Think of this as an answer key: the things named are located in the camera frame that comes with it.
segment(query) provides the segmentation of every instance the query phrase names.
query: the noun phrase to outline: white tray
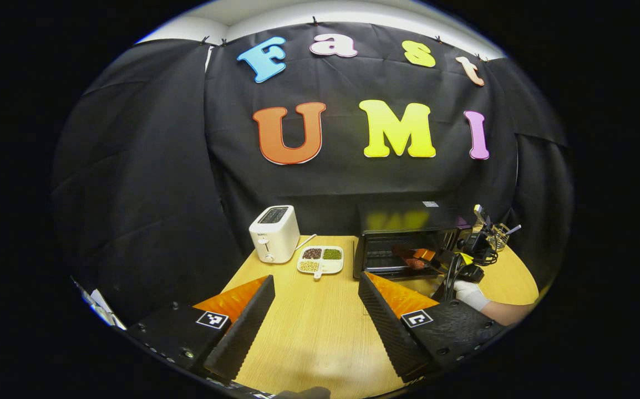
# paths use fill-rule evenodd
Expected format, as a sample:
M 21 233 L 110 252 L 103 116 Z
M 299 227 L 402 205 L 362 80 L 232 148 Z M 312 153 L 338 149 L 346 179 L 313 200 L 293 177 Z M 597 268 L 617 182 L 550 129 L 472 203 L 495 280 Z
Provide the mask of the white tray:
M 320 252 L 320 259 L 304 259 L 303 255 L 306 250 L 312 248 L 319 248 L 322 250 Z M 322 257 L 325 255 L 326 249 L 336 249 L 340 251 L 340 259 L 323 259 Z M 318 263 L 317 270 L 309 271 L 309 270 L 300 270 L 300 264 L 302 262 L 316 262 Z M 295 268 L 298 269 L 300 273 L 309 273 L 315 277 L 315 280 L 319 280 L 323 274 L 333 274 L 338 273 L 342 270 L 342 266 L 345 263 L 345 253 L 342 251 L 342 248 L 335 247 L 334 245 L 311 245 L 310 247 L 303 248 L 302 252 L 298 256 L 298 263 Z

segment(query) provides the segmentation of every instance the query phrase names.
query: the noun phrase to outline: table surface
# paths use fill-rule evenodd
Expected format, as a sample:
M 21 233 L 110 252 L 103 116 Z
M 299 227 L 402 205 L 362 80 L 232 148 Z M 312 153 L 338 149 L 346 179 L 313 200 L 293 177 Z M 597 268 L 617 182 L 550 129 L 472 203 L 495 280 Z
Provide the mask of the table surface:
M 261 262 L 256 252 L 249 255 L 224 291 L 270 274 L 275 299 L 234 381 L 271 393 L 323 386 L 332 397 L 350 399 L 404 386 L 359 298 L 359 281 L 352 277 L 357 241 L 351 236 L 317 236 L 303 245 L 343 249 L 342 270 L 322 275 L 318 281 L 296 269 L 302 248 L 282 264 Z M 513 305 L 537 299 L 535 280 L 509 247 L 500 252 L 497 263 L 483 270 L 485 277 L 479 286 L 488 299 Z M 436 280 L 398 283 L 430 295 Z

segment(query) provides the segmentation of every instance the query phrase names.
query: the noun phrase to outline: hand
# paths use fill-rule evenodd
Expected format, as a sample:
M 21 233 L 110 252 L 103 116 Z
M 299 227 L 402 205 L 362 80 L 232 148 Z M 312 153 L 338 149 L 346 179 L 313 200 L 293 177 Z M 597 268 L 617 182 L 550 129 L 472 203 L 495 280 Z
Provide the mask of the hand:
M 454 283 L 454 291 L 457 300 L 463 301 L 465 305 L 477 311 L 482 310 L 490 302 L 490 300 L 482 294 L 478 284 L 475 283 L 456 280 Z

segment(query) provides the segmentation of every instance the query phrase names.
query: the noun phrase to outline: pen holder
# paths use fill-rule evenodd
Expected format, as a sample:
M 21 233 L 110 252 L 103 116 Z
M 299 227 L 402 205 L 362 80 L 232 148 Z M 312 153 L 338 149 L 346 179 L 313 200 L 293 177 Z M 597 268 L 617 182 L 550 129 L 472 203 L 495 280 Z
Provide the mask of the pen holder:
M 509 231 L 510 229 L 502 223 L 492 225 L 492 232 L 495 233 L 495 235 L 488 237 L 487 241 L 490 242 L 490 245 L 492 245 L 497 252 L 501 252 L 501 250 L 505 249 L 507 240 L 510 238 L 510 236 L 505 233 Z

